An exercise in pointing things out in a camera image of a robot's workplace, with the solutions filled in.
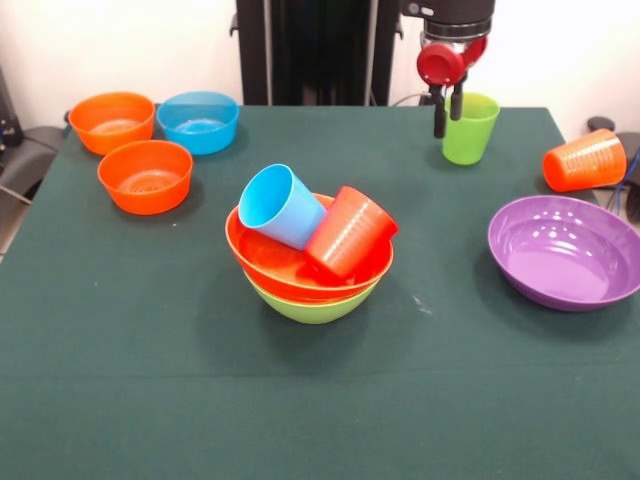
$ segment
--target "green bowl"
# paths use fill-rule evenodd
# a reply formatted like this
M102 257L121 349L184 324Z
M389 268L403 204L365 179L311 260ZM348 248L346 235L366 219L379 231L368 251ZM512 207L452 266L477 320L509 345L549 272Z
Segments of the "green bowl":
M276 312L281 313L285 317L295 320L296 322L306 323L309 325L329 323L339 319L340 317L344 317L347 313L353 311L358 305L364 302L378 284L378 282L376 282L366 290L363 290L346 300L340 300L335 303L305 304L289 302L287 300L274 297L269 292L256 285L246 273L245 275L253 288L256 289L256 292L258 292L258 295L260 295L260 297L262 297L262 299Z

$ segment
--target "cup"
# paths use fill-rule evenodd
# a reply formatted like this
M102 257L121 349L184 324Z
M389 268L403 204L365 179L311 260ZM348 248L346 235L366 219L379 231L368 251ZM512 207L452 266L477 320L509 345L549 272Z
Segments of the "cup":
M442 141L442 154L456 165L473 165L484 155L491 132L500 114L495 100L479 93L466 93L462 103L462 117L449 118L451 99L447 99L447 131Z
M323 271L344 279L397 231L398 225L373 200L355 188L342 187L304 253Z
M556 147L544 156L542 173L556 192L570 192L620 183L627 171L627 156L620 139L610 130L596 130Z
M247 184L238 207L247 228L302 250L327 211L282 164L260 170Z

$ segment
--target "blue bowl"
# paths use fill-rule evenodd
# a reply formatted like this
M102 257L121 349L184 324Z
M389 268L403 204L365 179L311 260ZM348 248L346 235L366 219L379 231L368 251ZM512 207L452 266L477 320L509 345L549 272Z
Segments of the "blue bowl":
M191 92L160 105L157 119L169 141L193 155L209 155L231 145L239 113L238 104L226 95Z

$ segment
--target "blue cup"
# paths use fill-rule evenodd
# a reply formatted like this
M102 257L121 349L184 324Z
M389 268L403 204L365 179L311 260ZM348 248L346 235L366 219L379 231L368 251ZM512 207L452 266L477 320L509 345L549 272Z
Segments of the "blue cup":
M303 250L327 211L286 165L260 170L247 184L240 222L296 250Z
M238 104L226 95L191 92L164 102L156 118L169 141L193 155L209 155L233 142L239 113Z

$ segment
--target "robotic arm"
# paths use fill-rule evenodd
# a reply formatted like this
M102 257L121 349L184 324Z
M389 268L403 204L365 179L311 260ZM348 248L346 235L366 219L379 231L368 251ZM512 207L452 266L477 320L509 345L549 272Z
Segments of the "robotic arm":
M495 0L402 0L403 15L424 20L418 73L430 96L421 104L435 105L436 138L445 135L447 88L453 87L451 120L462 116L463 83L487 47L494 6Z

